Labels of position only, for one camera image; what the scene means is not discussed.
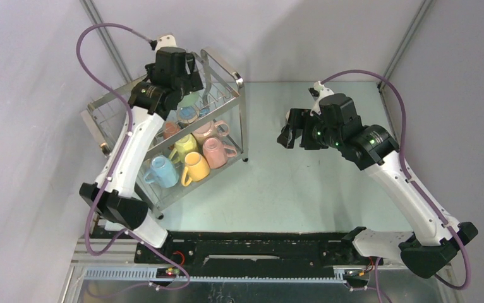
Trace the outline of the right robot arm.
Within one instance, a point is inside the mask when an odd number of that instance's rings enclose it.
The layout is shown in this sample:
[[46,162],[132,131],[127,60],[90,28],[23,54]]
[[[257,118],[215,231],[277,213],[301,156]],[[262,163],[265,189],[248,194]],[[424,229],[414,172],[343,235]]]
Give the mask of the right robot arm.
[[405,265],[421,278],[435,276],[457,256],[461,244],[478,235],[478,229],[419,193],[423,185],[409,167],[401,166],[396,140],[380,125],[364,125],[352,98],[343,93],[319,97],[316,107],[290,109],[278,144],[292,149],[300,138],[305,150],[338,150],[384,189],[412,228],[377,232],[357,227],[343,238],[344,260],[357,264],[365,257],[381,257]]

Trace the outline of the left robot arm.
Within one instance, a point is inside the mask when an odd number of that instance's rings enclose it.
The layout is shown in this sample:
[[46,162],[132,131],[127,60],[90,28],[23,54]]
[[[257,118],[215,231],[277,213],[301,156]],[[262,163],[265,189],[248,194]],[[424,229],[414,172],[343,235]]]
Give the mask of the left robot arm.
[[92,184],[81,185],[79,195],[105,219],[118,223],[150,245],[159,263],[173,257],[169,233],[154,219],[148,203],[133,198],[136,179],[147,148],[162,130],[171,111],[183,98],[202,90],[195,56],[179,47],[161,47],[155,62],[146,66],[147,77],[137,83],[129,99],[123,129],[114,151]]

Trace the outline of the yellow mug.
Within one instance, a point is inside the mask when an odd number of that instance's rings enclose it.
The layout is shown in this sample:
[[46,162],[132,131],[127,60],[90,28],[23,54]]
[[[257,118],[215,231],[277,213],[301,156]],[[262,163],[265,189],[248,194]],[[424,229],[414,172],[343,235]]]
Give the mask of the yellow mug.
[[186,187],[192,182],[199,182],[206,178],[211,171],[206,159],[198,152],[193,151],[185,156],[184,169],[181,175],[181,184]]

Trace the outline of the mint green mug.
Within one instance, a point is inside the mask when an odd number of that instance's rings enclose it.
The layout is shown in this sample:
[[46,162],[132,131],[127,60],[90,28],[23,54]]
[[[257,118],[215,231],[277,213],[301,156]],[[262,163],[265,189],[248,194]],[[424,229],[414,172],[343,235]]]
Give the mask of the mint green mug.
[[200,98],[200,93],[199,92],[191,92],[188,95],[185,95],[183,99],[179,103],[180,108],[184,107],[191,107],[194,106]]

